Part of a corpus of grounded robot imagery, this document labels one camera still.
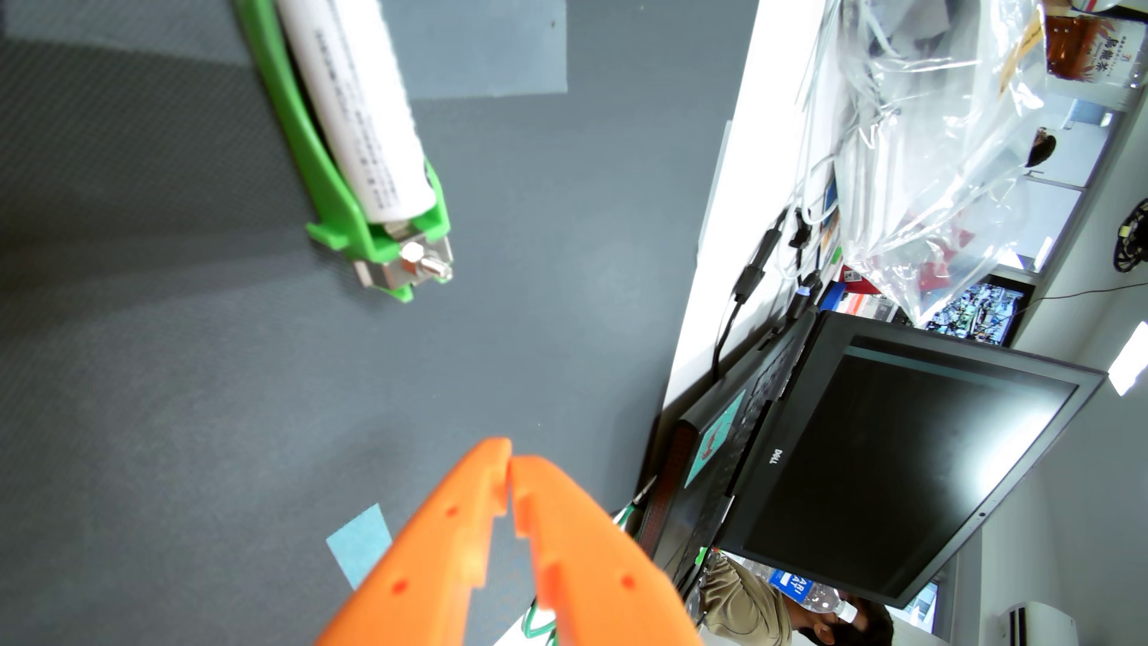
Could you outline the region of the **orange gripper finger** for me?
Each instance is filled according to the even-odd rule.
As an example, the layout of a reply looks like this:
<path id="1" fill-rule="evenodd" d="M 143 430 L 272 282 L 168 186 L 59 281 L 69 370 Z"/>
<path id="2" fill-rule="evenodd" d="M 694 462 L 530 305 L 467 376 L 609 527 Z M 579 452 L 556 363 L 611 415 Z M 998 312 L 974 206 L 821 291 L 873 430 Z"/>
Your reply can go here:
<path id="1" fill-rule="evenodd" d="M 492 524 L 509 511 L 509 438 L 461 457 L 409 519 L 317 645 L 460 645 L 484 585 Z"/>
<path id="2" fill-rule="evenodd" d="M 573 478 L 540 456 L 509 462 L 513 524 L 560 645 L 701 645 L 670 579 Z"/>

